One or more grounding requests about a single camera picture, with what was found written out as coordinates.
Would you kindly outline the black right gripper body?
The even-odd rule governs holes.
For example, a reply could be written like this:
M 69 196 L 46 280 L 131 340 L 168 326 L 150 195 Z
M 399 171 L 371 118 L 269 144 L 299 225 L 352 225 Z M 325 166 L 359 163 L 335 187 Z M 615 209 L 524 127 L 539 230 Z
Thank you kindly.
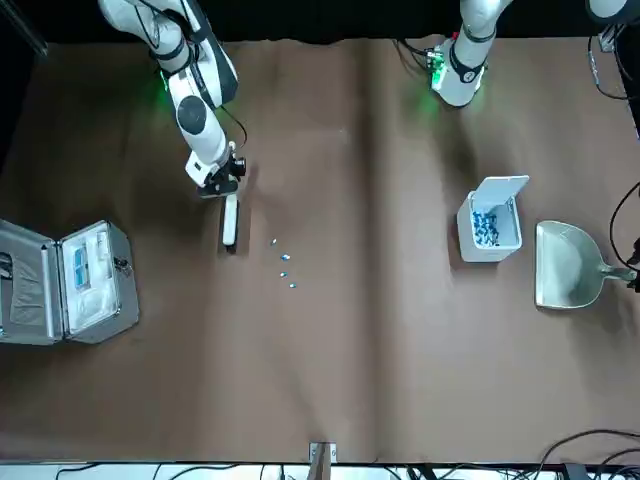
M 246 159 L 230 155 L 227 162 L 215 174 L 207 175 L 205 185 L 197 188 L 197 194 L 201 198 L 218 198 L 235 194 L 245 175 Z

